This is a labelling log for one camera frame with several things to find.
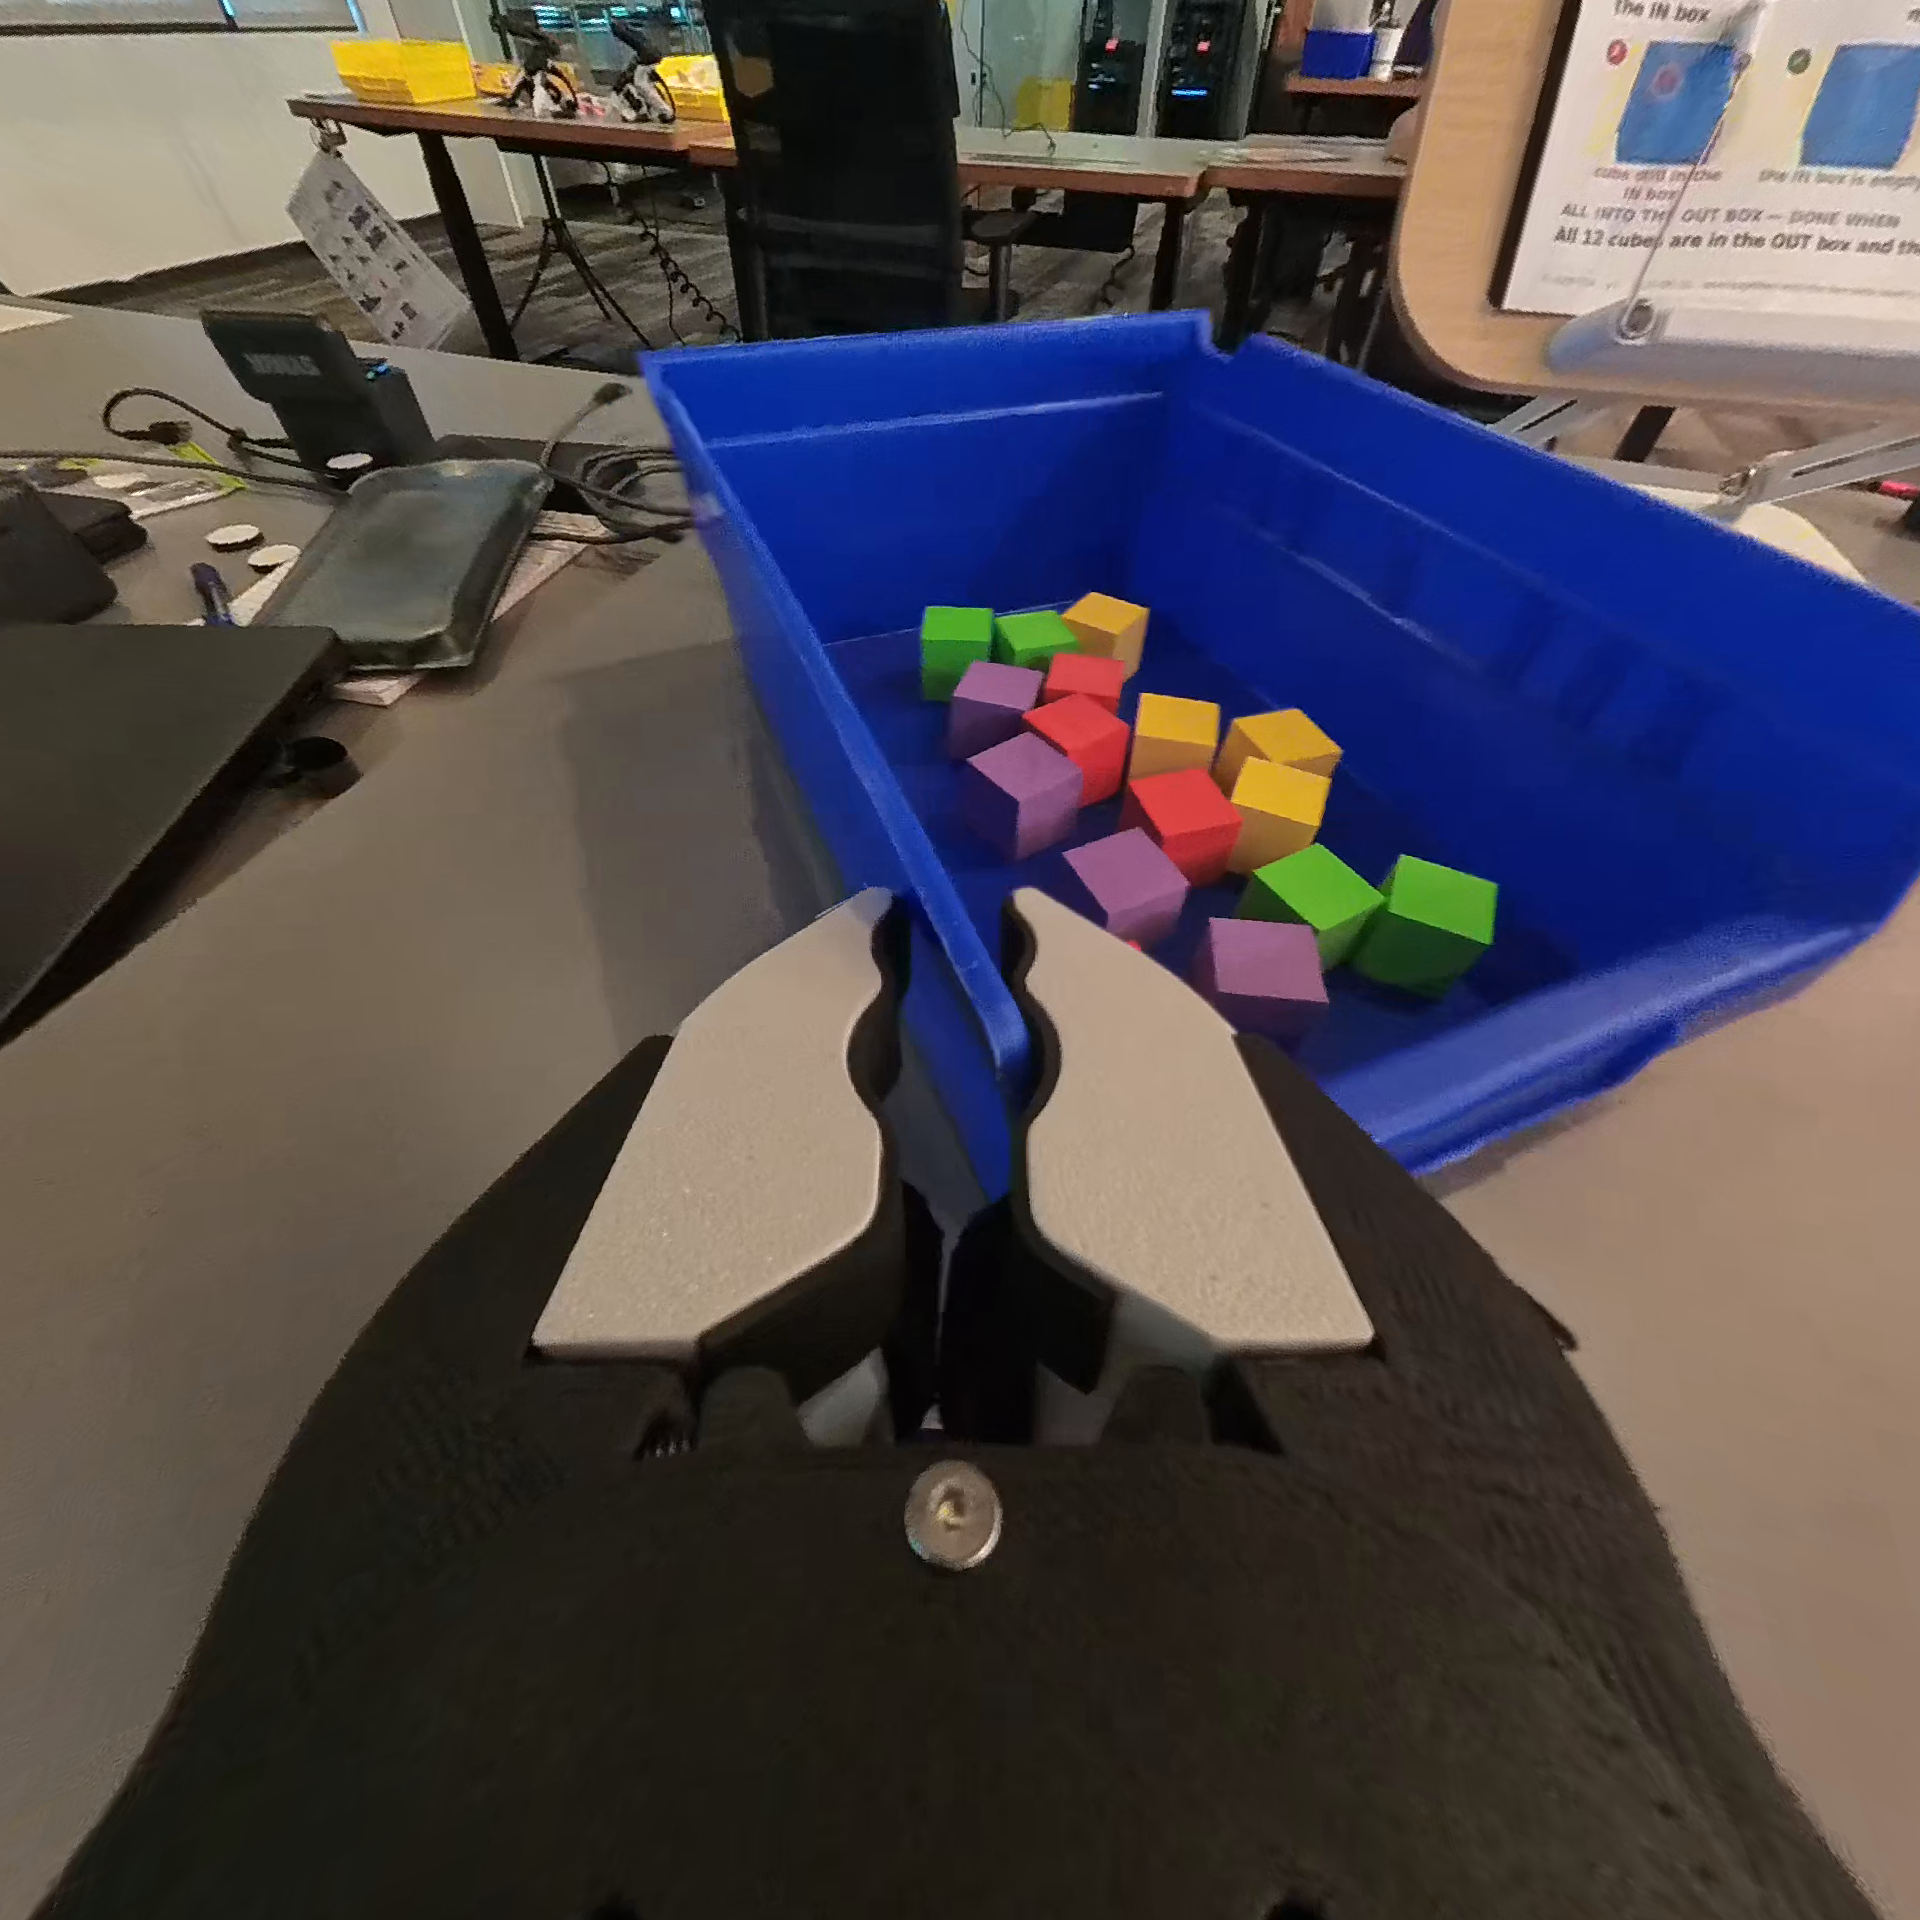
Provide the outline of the black laptop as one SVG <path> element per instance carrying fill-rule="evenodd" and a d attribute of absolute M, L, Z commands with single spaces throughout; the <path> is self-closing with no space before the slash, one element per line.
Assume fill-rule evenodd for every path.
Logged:
<path fill-rule="evenodd" d="M 5 1039 L 130 945 L 343 669 L 312 626 L 5 627 Z"/>

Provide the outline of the blue plastic bin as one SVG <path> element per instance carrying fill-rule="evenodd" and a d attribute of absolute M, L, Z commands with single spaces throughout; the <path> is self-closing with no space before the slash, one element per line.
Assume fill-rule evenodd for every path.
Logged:
<path fill-rule="evenodd" d="M 1915 611 L 1203 312 L 656 351 L 736 645 L 840 880 L 915 907 L 906 1029 L 987 1192 L 1029 1034 L 925 605 L 1148 610 L 1140 683 L 1341 746 L 1364 877 L 1488 877 L 1447 997 L 1336 987 L 1302 1066 L 1412 1173 L 1794 992 L 1915 881 Z"/>

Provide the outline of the pile of coloured wooden cubes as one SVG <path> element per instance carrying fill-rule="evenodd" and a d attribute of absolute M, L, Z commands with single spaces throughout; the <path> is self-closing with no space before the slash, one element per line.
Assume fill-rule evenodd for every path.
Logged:
<path fill-rule="evenodd" d="M 1130 693 L 1140 603 L 925 605 L 918 694 L 943 714 L 946 830 L 1000 866 L 1056 855 L 1060 898 L 1134 950 L 1192 926 L 1192 987 L 1231 1025 L 1298 1045 L 1331 977 L 1440 1001 L 1496 937 L 1496 886 L 1399 855 L 1367 880 L 1324 840 L 1341 750 L 1300 709 L 1222 720 Z"/>

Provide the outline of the instruction sheet on wooden board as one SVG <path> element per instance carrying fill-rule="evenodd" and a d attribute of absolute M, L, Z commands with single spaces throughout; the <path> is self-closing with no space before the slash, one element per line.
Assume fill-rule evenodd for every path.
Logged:
<path fill-rule="evenodd" d="M 1559 6 L 1459 2 L 1438 18 L 1391 278 L 1412 343 L 1475 389 L 1556 385 L 1544 349 L 1571 320 L 1504 312 L 1493 283 Z"/>

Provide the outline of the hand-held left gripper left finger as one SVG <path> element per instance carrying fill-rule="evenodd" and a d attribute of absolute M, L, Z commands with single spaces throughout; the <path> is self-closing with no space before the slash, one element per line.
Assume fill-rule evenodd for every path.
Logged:
<path fill-rule="evenodd" d="M 544 1359 L 856 1363 L 906 1293 L 906 910 L 868 886 L 716 987 L 666 1049 L 541 1307 Z"/>

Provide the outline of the black server rack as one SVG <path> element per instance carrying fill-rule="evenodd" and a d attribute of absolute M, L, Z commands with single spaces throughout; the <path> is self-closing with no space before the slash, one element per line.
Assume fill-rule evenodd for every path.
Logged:
<path fill-rule="evenodd" d="M 1228 134 L 1247 10 L 1244 2 L 1082 3 L 1068 127 Z"/>

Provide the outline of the black pouch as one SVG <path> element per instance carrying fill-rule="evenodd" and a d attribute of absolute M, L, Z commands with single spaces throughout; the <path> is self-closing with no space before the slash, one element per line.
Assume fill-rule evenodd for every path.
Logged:
<path fill-rule="evenodd" d="M 3 626 L 70 626 L 112 605 L 112 566 L 151 543 L 123 502 L 3 477 Z"/>

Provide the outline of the dark green pouch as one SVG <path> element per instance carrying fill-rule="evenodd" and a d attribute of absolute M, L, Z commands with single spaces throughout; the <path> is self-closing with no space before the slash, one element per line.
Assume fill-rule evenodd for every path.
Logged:
<path fill-rule="evenodd" d="M 327 633 L 349 674 L 466 669 L 550 489 L 541 466 L 516 458 L 373 471 L 248 624 Z"/>

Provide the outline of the long wooden table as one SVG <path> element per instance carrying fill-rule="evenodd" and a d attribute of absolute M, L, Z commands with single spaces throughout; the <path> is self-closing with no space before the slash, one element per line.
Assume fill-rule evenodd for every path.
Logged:
<path fill-rule="evenodd" d="M 1083 190 L 1164 205 L 1149 303 L 1171 306 L 1183 218 L 1210 191 L 1242 203 L 1239 255 L 1230 259 L 1215 345 L 1231 349 L 1254 329 L 1256 275 L 1275 221 L 1291 203 L 1382 210 L 1382 227 L 1411 161 L 1382 137 L 1250 134 L 1239 142 L 1063 130 L 956 130 L 962 185 Z"/>

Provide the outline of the printed instruction sheet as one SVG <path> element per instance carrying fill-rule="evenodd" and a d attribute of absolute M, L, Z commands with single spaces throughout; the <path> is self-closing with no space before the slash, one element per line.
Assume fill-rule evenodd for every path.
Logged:
<path fill-rule="evenodd" d="M 1562 3 L 1504 312 L 1626 297 L 1910 321 L 1917 3 Z"/>

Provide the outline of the black office chair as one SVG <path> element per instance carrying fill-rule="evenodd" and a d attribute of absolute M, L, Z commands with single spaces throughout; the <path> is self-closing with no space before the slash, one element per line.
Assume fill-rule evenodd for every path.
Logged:
<path fill-rule="evenodd" d="M 935 2 L 710 2 L 749 343 L 1006 321 L 1029 214 L 966 210 Z"/>

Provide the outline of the laminated picture sheet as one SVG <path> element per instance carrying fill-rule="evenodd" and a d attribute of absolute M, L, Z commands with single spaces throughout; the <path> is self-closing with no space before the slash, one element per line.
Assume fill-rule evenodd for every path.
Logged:
<path fill-rule="evenodd" d="M 304 166 L 285 211 L 384 345 L 439 349 L 466 323 L 463 289 L 335 150 L 318 150 Z"/>

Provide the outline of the black charging dock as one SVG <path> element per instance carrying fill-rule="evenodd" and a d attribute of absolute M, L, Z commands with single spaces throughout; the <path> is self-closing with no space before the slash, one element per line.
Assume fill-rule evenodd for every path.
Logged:
<path fill-rule="evenodd" d="M 341 485 L 324 461 L 343 450 L 373 453 L 373 471 L 434 456 L 439 439 L 412 377 L 386 357 L 359 353 L 333 323 L 244 309 L 198 320 L 239 389 L 274 411 L 301 469 Z"/>

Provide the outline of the white document stand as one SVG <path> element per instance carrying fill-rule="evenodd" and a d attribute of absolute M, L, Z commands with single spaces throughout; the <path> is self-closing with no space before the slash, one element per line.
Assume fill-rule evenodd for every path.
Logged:
<path fill-rule="evenodd" d="M 1538 450 L 1559 450 L 1567 434 L 1630 398 L 1783 400 L 1863 416 L 1860 427 L 1770 453 L 1722 477 L 1623 458 L 1586 461 L 1591 472 L 1855 584 L 1866 576 L 1790 504 L 1915 471 L 1914 321 L 1823 320 L 1684 302 L 1669 291 L 1630 295 L 1559 326 L 1544 367 L 1556 385 L 1494 424 L 1496 434 Z"/>

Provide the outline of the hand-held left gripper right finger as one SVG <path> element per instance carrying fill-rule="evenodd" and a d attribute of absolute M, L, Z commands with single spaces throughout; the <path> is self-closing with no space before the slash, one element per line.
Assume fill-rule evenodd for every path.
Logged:
<path fill-rule="evenodd" d="M 1011 1218 L 1043 1357 L 1316 1357 L 1376 1338 L 1230 1023 L 1045 891 L 1004 903 L 1036 1045 Z"/>

